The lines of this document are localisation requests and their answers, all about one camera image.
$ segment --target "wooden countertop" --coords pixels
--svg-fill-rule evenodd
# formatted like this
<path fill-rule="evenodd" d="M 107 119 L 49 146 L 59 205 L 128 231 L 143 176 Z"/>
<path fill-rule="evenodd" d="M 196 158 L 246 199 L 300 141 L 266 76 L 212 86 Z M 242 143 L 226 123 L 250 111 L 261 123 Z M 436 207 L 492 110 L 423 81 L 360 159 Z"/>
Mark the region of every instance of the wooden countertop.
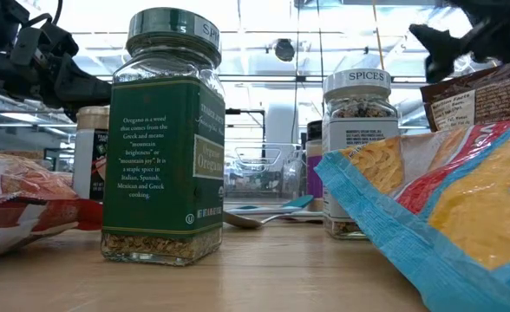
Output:
<path fill-rule="evenodd" d="M 415 288 L 368 242 L 322 225 L 225 228 L 194 266 L 113 263 L 100 233 L 67 231 L 0 257 L 0 311 L 426 311 Z"/>

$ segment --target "shredded cheese bag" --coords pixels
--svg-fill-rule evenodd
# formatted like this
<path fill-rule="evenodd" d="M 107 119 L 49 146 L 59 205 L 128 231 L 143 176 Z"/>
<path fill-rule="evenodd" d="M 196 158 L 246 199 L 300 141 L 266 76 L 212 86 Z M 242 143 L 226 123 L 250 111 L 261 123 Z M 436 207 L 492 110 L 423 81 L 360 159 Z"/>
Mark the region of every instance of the shredded cheese bag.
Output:
<path fill-rule="evenodd" d="M 432 311 L 510 311 L 510 121 L 327 153 L 322 181 Z"/>

